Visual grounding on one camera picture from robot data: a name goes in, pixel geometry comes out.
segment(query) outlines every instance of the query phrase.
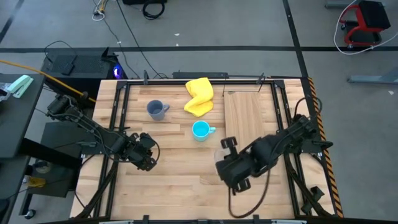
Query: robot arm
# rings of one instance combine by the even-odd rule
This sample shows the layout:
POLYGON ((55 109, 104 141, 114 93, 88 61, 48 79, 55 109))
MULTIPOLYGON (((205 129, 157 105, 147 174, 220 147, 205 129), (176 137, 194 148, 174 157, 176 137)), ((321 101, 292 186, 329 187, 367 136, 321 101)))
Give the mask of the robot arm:
POLYGON ((114 154, 115 158, 120 159, 117 162, 130 162, 138 169, 146 171, 155 167, 157 160, 152 157, 151 151, 151 148, 155 146, 155 141, 148 134, 133 133, 127 136, 125 133, 107 130, 85 116, 77 107, 76 100, 65 95, 57 95, 47 109, 47 116, 52 119, 74 122, 91 133, 103 146, 103 153, 109 158, 111 154, 114 154))
MULTIPOLYGON (((250 189, 248 177, 259 177, 277 164, 278 157, 284 152, 301 153, 304 140, 312 140, 316 129, 305 116, 298 114, 293 124, 276 135, 258 138, 246 146, 239 154, 236 151, 235 137, 221 140, 224 149, 229 148, 231 154, 216 163, 218 175, 225 184, 235 192, 250 189)), ((322 141, 324 148, 333 143, 322 141)))

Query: rolling stool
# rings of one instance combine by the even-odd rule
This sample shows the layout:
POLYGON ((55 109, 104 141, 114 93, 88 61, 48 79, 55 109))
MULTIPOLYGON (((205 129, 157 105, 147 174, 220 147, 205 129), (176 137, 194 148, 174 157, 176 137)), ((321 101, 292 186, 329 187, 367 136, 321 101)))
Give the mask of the rolling stool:
POLYGON ((348 49, 354 46, 370 47, 381 42, 380 32, 390 28, 386 11, 381 2, 361 1, 348 7, 341 15, 341 30, 346 30, 344 41, 348 49), (357 21, 345 21, 342 17, 351 9, 356 9, 357 21))

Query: gray floor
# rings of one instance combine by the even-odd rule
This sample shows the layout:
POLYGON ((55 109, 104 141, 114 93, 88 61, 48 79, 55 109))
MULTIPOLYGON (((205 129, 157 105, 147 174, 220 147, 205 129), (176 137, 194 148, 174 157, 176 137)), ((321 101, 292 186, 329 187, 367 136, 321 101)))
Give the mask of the gray floor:
MULTIPOLYGON (((0 27, 16 5, 0 1, 0 27)), ((398 2, 383 1, 392 27, 398 30, 398 2)), ((290 0, 301 46, 333 46, 333 33, 340 10, 327 10, 320 0, 290 0)), ((103 22, 91 20, 92 0, 25 0, 0 48, 41 48, 64 40, 72 47, 117 47, 103 22)), ((141 13, 123 6, 141 46, 265 45, 293 46, 282 1, 277 0, 170 0, 165 14, 147 21, 141 13)), ((106 8, 106 20, 123 47, 135 47, 114 1, 106 8)), ((342 33, 339 31, 339 43, 342 33)), ((398 46, 398 39, 388 43, 398 46)), ((295 52, 147 52, 158 70, 229 72, 231 74, 301 76, 295 52)), ((136 71, 150 70, 142 56, 126 53, 136 71)), ((398 52, 368 52, 345 56, 338 52, 304 52, 308 74, 314 79, 322 112, 336 182, 346 217, 398 220, 398 88, 390 85, 352 85, 350 75, 377 75, 397 66, 398 52)), ((1 59, 40 68, 44 55, 0 54, 1 59)), ((1 73, 30 73, 0 64, 1 73)), ((43 91, 37 107, 44 110, 53 95, 43 91)), ((40 141, 49 119, 35 112, 27 137, 40 141)), ((38 211, 31 220, 18 217, 19 203, 10 223, 41 223, 68 218, 73 195, 67 198, 34 197, 38 211)))

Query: yellow towel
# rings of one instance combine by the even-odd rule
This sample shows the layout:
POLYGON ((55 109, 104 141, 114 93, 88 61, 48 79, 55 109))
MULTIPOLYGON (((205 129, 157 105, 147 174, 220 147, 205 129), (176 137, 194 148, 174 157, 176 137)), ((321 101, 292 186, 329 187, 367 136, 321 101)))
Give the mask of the yellow towel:
POLYGON ((196 117, 200 117, 213 109, 213 87, 209 79, 198 78, 191 80, 185 84, 189 94, 193 97, 185 106, 184 110, 192 113, 196 117))

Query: green object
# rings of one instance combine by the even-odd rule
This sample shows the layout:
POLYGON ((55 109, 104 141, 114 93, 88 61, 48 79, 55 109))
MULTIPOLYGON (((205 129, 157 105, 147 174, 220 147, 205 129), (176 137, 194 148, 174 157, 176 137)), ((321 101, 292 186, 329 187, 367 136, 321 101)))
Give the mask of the green object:
POLYGON ((13 93, 15 98, 20 98, 32 82, 33 78, 28 75, 23 75, 13 82, 9 87, 7 87, 6 90, 9 93, 13 93))

